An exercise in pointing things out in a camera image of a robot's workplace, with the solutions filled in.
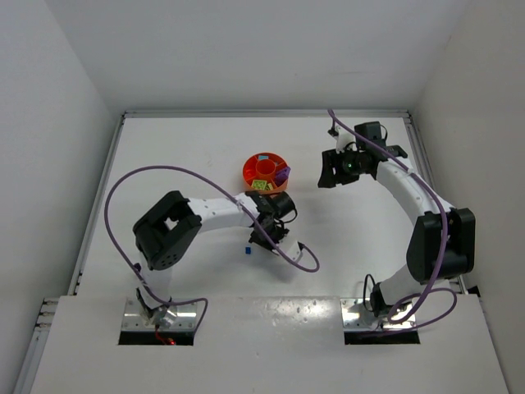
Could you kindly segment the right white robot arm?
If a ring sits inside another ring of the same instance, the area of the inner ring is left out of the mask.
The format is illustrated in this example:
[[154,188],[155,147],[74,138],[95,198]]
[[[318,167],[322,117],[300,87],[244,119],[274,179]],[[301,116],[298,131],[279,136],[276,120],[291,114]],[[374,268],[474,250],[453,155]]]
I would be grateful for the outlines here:
[[413,224],[406,263],[393,276],[374,284],[368,304],[375,316],[391,316],[394,307],[422,301],[439,281],[474,268],[476,218],[468,208],[442,199],[413,168],[408,154],[387,144],[378,121],[328,131],[336,146],[322,152],[320,188],[334,188],[369,175],[385,187]]

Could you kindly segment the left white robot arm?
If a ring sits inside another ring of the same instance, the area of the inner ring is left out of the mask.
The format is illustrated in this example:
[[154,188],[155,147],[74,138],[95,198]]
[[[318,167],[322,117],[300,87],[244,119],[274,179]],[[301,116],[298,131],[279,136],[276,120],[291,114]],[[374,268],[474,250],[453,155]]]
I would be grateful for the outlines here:
[[147,274],[171,269],[201,233],[249,228],[248,243],[273,253],[283,251],[289,230],[284,217],[297,213],[285,192],[269,195],[248,191],[218,199],[185,198],[178,190],[163,196],[133,226],[135,246]]

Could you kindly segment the bright green lego brick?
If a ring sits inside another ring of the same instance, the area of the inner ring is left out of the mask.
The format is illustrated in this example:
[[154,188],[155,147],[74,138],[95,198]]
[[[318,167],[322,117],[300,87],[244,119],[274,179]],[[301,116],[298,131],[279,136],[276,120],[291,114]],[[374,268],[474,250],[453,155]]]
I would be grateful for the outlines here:
[[254,179],[251,187],[255,190],[265,190],[267,188],[267,181]]

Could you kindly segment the purple curved lego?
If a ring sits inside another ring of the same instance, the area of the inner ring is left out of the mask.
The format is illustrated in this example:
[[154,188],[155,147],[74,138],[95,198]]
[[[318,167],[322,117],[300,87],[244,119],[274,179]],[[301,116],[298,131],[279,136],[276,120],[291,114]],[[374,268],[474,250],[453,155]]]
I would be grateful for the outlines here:
[[286,166],[282,168],[279,172],[276,172],[274,182],[276,186],[283,185],[289,178],[291,168]]

